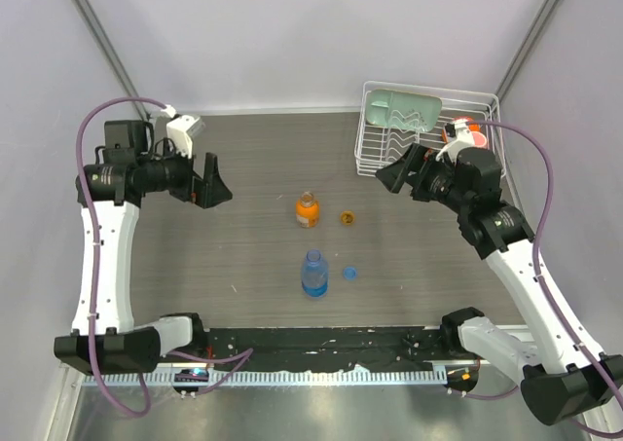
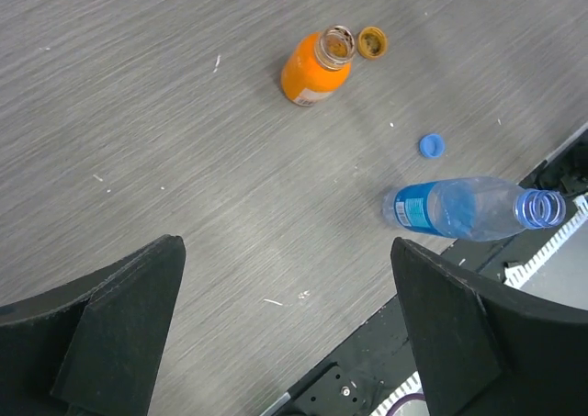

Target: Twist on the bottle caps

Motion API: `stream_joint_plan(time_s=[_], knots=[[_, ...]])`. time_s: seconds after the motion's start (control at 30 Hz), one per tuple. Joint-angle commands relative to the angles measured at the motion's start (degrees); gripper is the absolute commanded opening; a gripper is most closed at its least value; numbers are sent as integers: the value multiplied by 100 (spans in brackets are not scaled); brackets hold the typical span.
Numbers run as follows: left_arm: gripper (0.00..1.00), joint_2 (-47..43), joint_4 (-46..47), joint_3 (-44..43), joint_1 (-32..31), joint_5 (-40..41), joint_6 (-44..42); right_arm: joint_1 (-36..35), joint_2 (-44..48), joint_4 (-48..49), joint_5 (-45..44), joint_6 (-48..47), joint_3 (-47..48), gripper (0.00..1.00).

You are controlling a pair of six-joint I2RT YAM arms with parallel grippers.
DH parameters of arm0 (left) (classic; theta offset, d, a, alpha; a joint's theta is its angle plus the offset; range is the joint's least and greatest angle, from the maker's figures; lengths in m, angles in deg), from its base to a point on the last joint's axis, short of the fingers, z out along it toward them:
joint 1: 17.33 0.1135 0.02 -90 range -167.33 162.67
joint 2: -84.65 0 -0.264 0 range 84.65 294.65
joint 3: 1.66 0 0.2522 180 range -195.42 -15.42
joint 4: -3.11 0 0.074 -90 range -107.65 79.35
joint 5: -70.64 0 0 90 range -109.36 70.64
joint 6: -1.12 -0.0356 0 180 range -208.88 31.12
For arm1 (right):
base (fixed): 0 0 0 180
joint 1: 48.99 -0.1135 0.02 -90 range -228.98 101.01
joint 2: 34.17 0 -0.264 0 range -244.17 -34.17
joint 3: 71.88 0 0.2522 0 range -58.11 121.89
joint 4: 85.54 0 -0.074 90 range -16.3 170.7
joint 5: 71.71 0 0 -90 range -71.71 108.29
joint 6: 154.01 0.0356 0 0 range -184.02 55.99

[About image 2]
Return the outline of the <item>clear blue water bottle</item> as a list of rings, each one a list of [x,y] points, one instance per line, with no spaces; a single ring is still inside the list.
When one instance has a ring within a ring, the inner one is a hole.
[[[412,232],[491,242],[525,230],[559,226],[566,202],[558,191],[523,188],[496,177],[465,177],[392,189],[382,216]]]

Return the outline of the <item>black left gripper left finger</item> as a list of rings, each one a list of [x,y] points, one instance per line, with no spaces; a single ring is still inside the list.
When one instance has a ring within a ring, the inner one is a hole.
[[[1,308],[4,415],[145,415],[186,262],[164,235]]]

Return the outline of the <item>blue bottle cap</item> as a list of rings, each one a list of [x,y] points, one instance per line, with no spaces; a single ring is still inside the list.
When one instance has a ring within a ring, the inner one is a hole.
[[[441,157],[446,149],[444,138],[437,133],[424,135],[418,143],[419,152],[427,159]]]

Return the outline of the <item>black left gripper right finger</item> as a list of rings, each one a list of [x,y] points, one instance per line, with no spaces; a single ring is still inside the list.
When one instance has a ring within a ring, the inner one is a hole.
[[[587,313],[394,240],[397,296],[432,415],[584,415]]]

